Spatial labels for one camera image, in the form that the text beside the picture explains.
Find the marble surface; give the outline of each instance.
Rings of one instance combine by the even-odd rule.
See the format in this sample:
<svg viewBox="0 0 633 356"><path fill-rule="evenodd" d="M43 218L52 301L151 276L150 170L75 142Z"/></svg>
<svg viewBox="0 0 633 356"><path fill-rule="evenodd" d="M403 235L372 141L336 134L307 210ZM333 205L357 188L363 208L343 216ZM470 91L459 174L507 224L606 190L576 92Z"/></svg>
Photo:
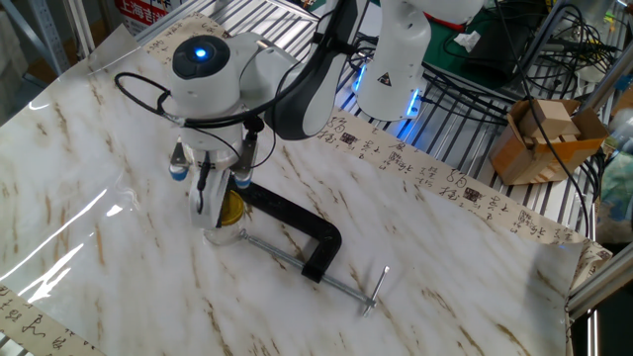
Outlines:
<svg viewBox="0 0 633 356"><path fill-rule="evenodd" d="M254 181L339 228L336 278L370 294L391 267L370 317L245 242L211 246L167 171L178 131L112 82L167 82L135 49L117 31L0 129L1 283L110 356L565 353L579 244L522 239L316 139L278 142ZM270 217L243 222L308 254Z"/></svg>

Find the black cable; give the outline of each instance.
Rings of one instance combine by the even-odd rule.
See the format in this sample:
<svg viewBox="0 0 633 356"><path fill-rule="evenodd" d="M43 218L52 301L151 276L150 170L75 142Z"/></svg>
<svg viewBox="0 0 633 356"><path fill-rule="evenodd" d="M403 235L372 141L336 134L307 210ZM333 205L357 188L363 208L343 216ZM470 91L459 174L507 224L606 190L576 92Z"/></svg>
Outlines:
<svg viewBox="0 0 633 356"><path fill-rule="evenodd" d="M284 76L281 77L281 80L279 81L279 84L277 84L277 90L275 91L275 95L279 95L279 92L281 91L281 88L284 86L284 82L286 82L286 78L288 77L288 74L290 74L290 72L293 69L295 69L297 67L297 65L301 64L302 60L297 61L297 63L293 64L293 66L291 66L288 70L286 70L286 72L284 73ZM268 152L268 155L266 156L266 158L264 158L261 162L255 164L251 168L257 168L257 167L261 166L262 164L266 163L266 161L273 155L273 152L275 151L275 146L277 145L277 132L275 131L275 127L276 127L275 123L277 122L277 119L275 118L275 108L276 107L277 106L274 105L272 108L270 108L270 115L271 115L272 122L273 122L271 127L270 127L270 129L272 129L272 131L273 131L273 146L270 148L270 152Z"/></svg>
<svg viewBox="0 0 633 356"><path fill-rule="evenodd" d="M486 120L486 119L475 119L475 118L469 117L469 116L467 116L467 115L465 115L465 114L455 113L455 111L454 111L454 110L452 110L452 109L448 109L448 108L446 108L446 107L442 106L441 104L439 104L439 103L437 103L437 102L434 102L434 101L432 101L432 100L427 100L427 99L424 99L424 98L422 98L422 97L420 97L420 98L422 99L422 102L423 102L423 103L428 103L428 104L431 104L431 105L435 105L435 106L437 106L438 108L440 108L440 109L442 109L442 110L444 110L444 111L446 111L446 112L450 113L451 115L456 115L456 116L462 117L462 118L464 118L464 119L467 119L467 120L472 120L472 121L476 121L476 122L480 122L480 123L486 123L486 124L499 125L499 126L503 126L503 127L507 126L507 123L505 123L505 124L504 124L504 123L499 123L499 122L492 122L492 121L488 121L488 120Z"/></svg>
<svg viewBox="0 0 633 356"><path fill-rule="evenodd" d="M444 73L440 72L439 70L436 70L432 66L430 66L428 64L425 64L425 63L422 63L422 66L424 67L424 69L426 69L426 70L432 72L433 74L435 74L436 76L440 77L444 82L452 83L452 81L446 75L444 75ZM457 85L455 85L454 83L452 83L452 84L453 84L452 87L455 90L460 92L460 94L464 95L465 97L471 99L473 102L478 103L480 105L483 105L483 106L485 106L485 107L487 107L487 108L489 108L491 110L494 110L494 111L496 111L496 112L498 112L498 113L500 113L502 115L506 115L507 114L507 110L498 108L498 107L492 105L491 103L487 103L487 102L477 98L476 96L471 95L471 94L467 93L466 91L463 91L461 88L458 88Z"/></svg>
<svg viewBox="0 0 633 356"><path fill-rule="evenodd" d="M320 24L320 22L326 18L327 16L330 16L332 13L334 13L335 11L339 10L340 7L342 6L342 4L344 3L344 1L340 1L338 2L338 4L336 5L336 9L324 14L317 22L316 26L318 27L318 25ZM342 21L342 19L339 18L335 18L335 21L330 22L327 26L327 29L325 30L325 33L322 36L322 40L319 43L319 46L322 45L328 45L329 40L334 36L334 32L336 31L336 26L338 25L337 22ZM263 113L264 111L268 110L269 108L271 108L273 105L279 103L282 99L284 99L291 91L295 90L301 83L303 83L303 81L310 75L310 73L313 71L313 69L322 61L322 58L328 53L328 50L323 50L322 53L320 53L319 55L317 55L317 53L315 53L310 60L308 61L308 63L306 64L306 66L304 67L304 69L301 71L301 73L299 73L298 77L288 86L286 87L286 89L284 89L279 95L275 96L273 99L271 99L270 101L254 108L251 109L249 111L243 112L243 113L239 113L239 114L235 114L235 115L231 115L231 116L227 116L224 118L214 118L214 119L185 119L184 124L182 125L183 128L196 128L196 129L219 129L219 128L225 128L231 125L237 125L237 124L242 124L245 120L252 118L253 116L257 116L261 113ZM133 100L135 103L141 105L144 109L152 112L155 115L158 116L162 116L164 118L170 119L167 116L167 113L165 113L162 109L161 109L161 105L158 105L158 108L152 108L150 106L148 106L147 104L145 104L143 101L141 101L139 98L137 98L136 96L134 96L132 93L130 93L128 90L126 90L123 85L120 82L121 77L124 76L130 76L130 77L134 77L136 79L140 79L148 84L153 85L156 88L159 88L163 91L163 94L165 93L169 93L169 90L166 89L165 87L161 86L160 84L142 77L138 74L134 74L134 73L128 73L128 72L124 72L124 73L119 73L117 74L117 76L115 76L115 83L117 85L117 87L121 90L121 92L126 95L128 98L130 98L131 100ZM167 95L163 95L162 97L164 97L164 99L166 99L166 97L168 97L169 94Z"/></svg>
<svg viewBox="0 0 633 356"><path fill-rule="evenodd" d="M211 159L209 157L209 152L205 152L205 161L202 163L200 167L200 178L198 179L198 193L200 196L200 204L198 205L198 215L202 214L202 210L205 206L205 199L203 198L202 192L205 190L207 186L207 177L209 176L209 172L211 172Z"/></svg>
<svg viewBox="0 0 633 356"><path fill-rule="evenodd" d="M431 81L433 80L433 78L432 78L432 77L430 77L430 76L428 76L427 74L423 74L422 76L424 77L424 79L428 80L429 82L431 82ZM478 107L477 105L475 105L475 104L473 104L473 103L468 103L468 102L465 102L464 100L460 99L460 98L459 98L459 96L457 96L457 95L455 95L455 94L453 94L453 93L449 92L449 91L448 91L448 88L447 88L447 89L442 89L442 90L444 91L444 94L448 95L449 97L451 97L451 98L452 98L453 100L455 100L456 102L458 102L458 103L460 103L460 104L462 104L462 105L464 105L464 106L466 106L466 107L468 107L468 108L470 108L470 109L472 109L472 110L475 110L475 111L477 111L477 112L480 112L480 113L482 113L482 114L484 114L484 115L490 116L490 117L491 117L491 118L493 118L493 119L497 119L497 120L498 120L498 122L497 122L497 123L495 123L495 124L501 124L501 125L504 125L504 126L505 126L505 125L507 125L507 122L505 121L505 119L504 119L504 118L502 118L502 117L498 117L498 116L494 116L494 115L491 115L491 114L490 114L490 113L489 113L486 109L482 109L481 107ZM426 99L423 99L423 101L426 101L426 102L429 102L429 103L433 103L432 101L430 101L430 100L426 100Z"/></svg>
<svg viewBox="0 0 633 356"><path fill-rule="evenodd" d="M572 9L574 9L574 10L576 10L578 12L579 22L582 24L583 23L583 13L581 13L581 9L579 9L576 5L572 5L572 4L567 4L567 5L569 5ZM579 51L580 52L583 51L583 47L584 46L585 46L585 27L581 26L581 39L580 39L580 46L579 46ZM572 80L573 80L573 78L576 77L575 73L576 73L576 68L578 66L579 60L580 60L580 57L578 56L576 58L576 60L574 61L574 64L572 65L572 73L574 73L574 75L570 75L568 80L565 81L565 85L563 86L563 93L561 94L559 99L565 98L565 93L567 93L567 90L569 89L570 85L572 85Z"/></svg>
<svg viewBox="0 0 633 356"><path fill-rule="evenodd" d="M230 148L230 150L233 151L233 153L235 153L235 155L237 156L237 160L241 159L241 155L239 154L239 152L237 152L237 150L235 149L235 147L233 147L232 145L230 145L230 143L226 142L225 140L223 140L220 136L213 134L213 133L208 133L204 130L198 129L198 128L187 128L190 130L193 130L195 132L198 132L200 134L207 134L215 139L217 139L218 141L222 142L226 147Z"/></svg>
<svg viewBox="0 0 633 356"><path fill-rule="evenodd" d="M137 98L136 96L134 96L131 92L129 92L126 88L124 88L123 84L121 84L121 78L123 77L131 77L131 78L135 78L138 80L141 80L155 88L158 88L160 90L162 90L162 95L166 94L167 96L170 95L170 91L169 89L165 88L164 86L156 83L155 81L149 79L149 78L145 78L144 76L138 75L136 73L130 73L130 72L121 72L117 75L115 75L115 85L117 86L117 88L119 88L119 90L121 90L121 92L127 96L129 99L131 99L132 101L134 101L135 103L137 103L138 105L140 105L141 107L143 107L144 109L148 110L149 112L156 114L158 116L164 116L165 112L162 111L160 109L160 106L158 106L157 108L152 108L149 105L145 104L141 99Z"/></svg>
<svg viewBox="0 0 633 356"><path fill-rule="evenodd" d="M529 103L530 109L532 110L532 113L534 113L534 121L536 122L536 125L538 126L539 131L541 132L541 134L545 138L545 142L547 143L547 146L550 148L550 150L554 154L554 157L556 157L556 160L559 162L559 164L561 165L561 167L563 168L563 170L565 171L565 173L567 174L569 179L574 184L574 188L576 188L576 192L578 193L579 199L581 200L581 205L583 206L583 214L585 216L585 230L586 230L586 235L588 237L588 235L589 235L589 218L588 218L588 213L587 213L587 206L585 205L585 200L583 199L583 193L581 191L581 187L579 187L578 182L576 182L576 179L574 179L574 176L572 175L570 170L567 169L567 166L565 165L565 162L563 162L561 157L556 152L556 149L554 149L554 146L552 145L552 142L550 141L550 139L547 138L547 135L545 134L545 130L543 130L543 125L541 125L541 122L536 118L536 110L534 109L534 100L532 99L532 96L529 94L530 91L529 91L529 86L527 84L527 76L525 75L525 72L523 71L523 68L521 68L521 62L520 62L520 60L518 58L518 54L516 53L516 50L514 49L514 44L512 43L512 38L510 36L510 32L509 32L509 29L507 27L507 23L505 22L505 18L503 17L503 13L500 10L500 6L499 6L499 3L498 3L498 0L494 0L494 1L495 1L495 6L499 10L499 16L500 16L500 19L501 19L501 23L503 25L503 29L505 30L505 35L507 36L507 40L508 40L508 44L510 46L510 50L512 52L512 56L514 57L514 60L516 61L516 67L517 67L517 69L519 71L519 75L520 75L521 81L523 83L523 89L525 90L525 93L527 93L527 101Z"/></svg>

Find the metal rod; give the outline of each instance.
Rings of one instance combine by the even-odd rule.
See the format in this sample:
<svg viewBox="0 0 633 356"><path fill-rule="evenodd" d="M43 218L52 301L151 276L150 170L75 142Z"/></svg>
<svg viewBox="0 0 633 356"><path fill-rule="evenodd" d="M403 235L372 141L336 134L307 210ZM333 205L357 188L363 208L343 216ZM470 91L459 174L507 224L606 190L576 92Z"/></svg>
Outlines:
<svg viewBox="0 0 633 356"><path fill-rule="evenodd" d="M577 319L633 280L633 243L608 261L570 296L569 315Z"/></svg>
<svg viewBox="0 0 633 356"><path fill-rule="evenodd" d="M597 113L615 91L615 83L622 75L628 74L631 69L633 69L633 43L622 51L611 70L604 75L604 78L589 95L580 111L593 109Z"/></svg>
<svg viewBox="0 0 633 356"><path fill-rule="evenodd" d="M298 269L303 269L304 266L306 265L304 262L298 260L297 258L289 255L288 253L280 250L279 248L271 245L270 243L263 241L260 238L257 238L255 236L251 236L249 235L246 230L242 230L240 233L240 236L244 239L246 239L248 242L250 242L250 244L257 246L261 249L263 249L264 251L270 253L271 255L290 263L291 265L295 266ZM383 272L383 277L381 277L381 281L379 282L379 285L377 287L377 289L380 287L380 284L382 284L382 279L384 278L384 272ZM355 299L361 301L365 306L369 307L369 308L373 308L376 306L376 301L374 301L373 299L367 297L363 292L360 292L358 290L355 290L349 286L347 286L346 284L344 284L343 282L330 277L328 275L324 275L323 278L321 279L322 281L326 282L328 285L338 289L341 292L346 293L347 295L354 297Z"/></svg>
<svg viewBox="0 0 633 356"><path fill-rule="evenodd" d="M27 23L22 14L20 14L18 9L16 9L16 7L13 5L11 0L0 0L0 5L5 8L9 16L13 19L13 21L15 21L16 25L18 25L18 28L22 30L26 37L29 38L31 43L36 47L38 53L42 56L46 63L48 63L48 65L50 65L50 67L55 70L55 72L57 72L57 70L59 69L59 65L55 58L52 56L50 48L47 48L44 45L42 40L40 40L38 35L36 35L36 33L33 31L31 26L29 26L29 23Z"/></svg>
<svg viewBox="0 0 633 356"><path fill-rule="evenodd" d="M383 274L380 275L378 284L376 285L376 288L374 288L374 293L372 294L372 301L374 302L376 302L376 296L378 296L378 290L380 289L380 286L383 285L383 281L385 280L385 276L387 276L387 272L389 272L389 266L385 266L385 269L383 270ZM367 308L365 309L365 312L363 312L363 316L367 317L371 309L372 308L370 306L367 306Z"/></svg>

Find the blue led light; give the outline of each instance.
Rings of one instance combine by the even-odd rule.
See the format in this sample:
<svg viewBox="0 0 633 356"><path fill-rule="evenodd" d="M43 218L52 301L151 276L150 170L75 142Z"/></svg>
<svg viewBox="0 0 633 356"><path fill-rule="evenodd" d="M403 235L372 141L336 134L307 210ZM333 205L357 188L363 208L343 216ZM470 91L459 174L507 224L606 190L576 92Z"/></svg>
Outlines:
<svg viewBox="0 0 633 356"><path fill-rule="evenodd" d="M360 81L363 80L363 75L365 74L366 68L367 68L367 64L363 65L363 67L360 69L360 75L358 76L358 80L356 80L356 82L354 83L354 90L358 90L358 87L360 86Z"/></svg>
<svg viewBox="0 0 633 356"><path fill-rule="evenodd" d="M413 106L415 105L415 100L417 99L417 94L419 93L419 89L415 89L413 92L413 96L411 97L411 101L408 103L407 116L413 115Z"/></svg>

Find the cardboard box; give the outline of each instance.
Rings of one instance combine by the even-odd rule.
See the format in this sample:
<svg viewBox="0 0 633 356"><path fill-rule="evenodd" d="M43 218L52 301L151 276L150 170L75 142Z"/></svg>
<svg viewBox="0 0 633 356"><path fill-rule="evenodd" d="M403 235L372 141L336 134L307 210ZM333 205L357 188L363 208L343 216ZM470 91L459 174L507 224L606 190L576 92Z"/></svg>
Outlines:
<svg viewBox="0 0 633 356"><path fill-rule="evenodd" d="M568 115L581 104L573 100L558 102L563 104ZM525 145L523 135L516 123L525 119L529 110L529 103L521 101L514 104L507 114L508 125L490 154L495 171L506 185L566 180L567 174L546 143L541 144L535 139L533 147L528 148ZM591 110L575 115L572 122L581 132L578 140L571 142L550 140L571 172L594 155L604 139L608 137L608 131Z"/></svg>
<svg viewBox="0 0 633 356"><path fill-rule="evenodd" d="M562 142L574 142L577 141L576 137L573 134L561 134L559 137Z"/></svg>
<svg viewBox="0 0 633 356"><path fill-rule="evenodd" d="M532 137L524 137L523 138L523 143L525 143L525 146L527 148L532 148L532 147L534 147L534 138L532 138Z"/></svg>
<svg viewBox="0 0 633 356"><path fill-rule="evenodd" d="M574 125L574 122L572 122L571 125L567 126L567 128L563 130L563 133L561 133L561 135L568 135L568 134L572 134L575 137L581 136L581 131L578 130L576 125Z"/></svg>
<svg viewBox="0 0 633 356"><path fill-rule="evenodd" d="M536 118L541 123L545 135L554 139L563 133L563 131L572 124L570 114L561 102L534 100L534 110ZM534 113L531 110L527 112L520 120L518 120L519 130L528 137L543 137L538 128Z"/></svg>

